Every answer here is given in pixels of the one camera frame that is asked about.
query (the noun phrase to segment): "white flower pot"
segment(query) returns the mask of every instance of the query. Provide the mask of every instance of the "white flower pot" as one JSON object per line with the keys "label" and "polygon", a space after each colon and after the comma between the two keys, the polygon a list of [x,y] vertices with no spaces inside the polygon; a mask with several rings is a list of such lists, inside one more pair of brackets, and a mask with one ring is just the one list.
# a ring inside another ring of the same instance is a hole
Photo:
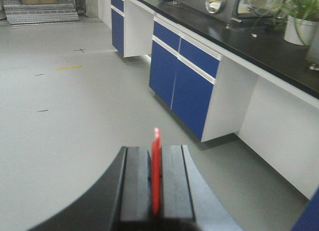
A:
{"label": "white flower pot", "polygon": [[318,23],[289,16],[284,40],[296,45],[310,45]]}

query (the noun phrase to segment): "yellow tape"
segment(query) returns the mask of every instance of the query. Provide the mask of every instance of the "yellow tape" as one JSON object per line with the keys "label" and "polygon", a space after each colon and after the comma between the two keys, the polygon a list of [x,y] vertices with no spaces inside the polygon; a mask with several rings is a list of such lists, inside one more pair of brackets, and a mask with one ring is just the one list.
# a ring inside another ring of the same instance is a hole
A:
{"label": "yellow tape", "polygon": [[75,66],[68,66],[68,67],[62,67],[62,68],[54,68],[53,70],[68,70],[68,69],[75,69],[75,68],[81,68],[81,65],[75,65]]}

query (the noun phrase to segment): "black mark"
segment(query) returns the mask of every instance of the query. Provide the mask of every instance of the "black mark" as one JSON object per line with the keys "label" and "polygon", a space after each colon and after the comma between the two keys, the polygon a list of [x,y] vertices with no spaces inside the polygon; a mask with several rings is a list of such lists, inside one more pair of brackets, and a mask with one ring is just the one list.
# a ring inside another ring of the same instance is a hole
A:
{"label": "black mark", "polygon": [[[85,50],[85,49],[80,48],[79,50],[84,53],[84,50]],[[79,51],[79,50],[74,50],[74,51]]]}

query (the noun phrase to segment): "blue object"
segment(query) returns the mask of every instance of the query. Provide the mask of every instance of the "blue object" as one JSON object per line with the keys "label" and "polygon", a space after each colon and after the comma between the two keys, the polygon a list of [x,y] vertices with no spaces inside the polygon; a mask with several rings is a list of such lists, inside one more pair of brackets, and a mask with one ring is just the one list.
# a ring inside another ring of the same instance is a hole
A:
{"label": "blue object", "polygon": [[319,189],[307,204],[292,231],[319,230]]}
{"label": "blue object", "polygon": [[171,108],[177,58],[153,41],[150,88]]}
{"label": "blue object", "polygon": [[174,50],[178,51],[179,48],[179,35],[162,26],[158,22],[154,22],[154,35],[160,40],[165,42]]}
{"label": "blue object", "polygon": [[173,112],[201,140],[213,84],[178,61]]}
{"label": "blue object", "polygon": [[112,45],[124,56],[124,17],[112,10]]}
{"label": "blue object", "polygon": [[219,60],[217,60],[215,57],[212,57],[205,51],[199,49],[184,39],[181,39],[179,53],[204,70],[206,73],[216,78]]}
{"label": "blue object", "polygon": [[124,1],[122,0],[111,0],[111,4],[120,11],[124,12]]}

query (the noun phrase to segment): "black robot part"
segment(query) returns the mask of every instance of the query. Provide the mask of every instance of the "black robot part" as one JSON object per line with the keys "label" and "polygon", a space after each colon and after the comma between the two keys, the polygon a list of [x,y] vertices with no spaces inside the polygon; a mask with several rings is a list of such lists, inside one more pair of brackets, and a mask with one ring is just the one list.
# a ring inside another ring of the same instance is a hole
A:
{"label": "black robot part", "polygon": [[151,211],[147,149],[122,147],[79,199],[29,231],[242,231],[199,173],[188,148],[161,149],[161,207]]}

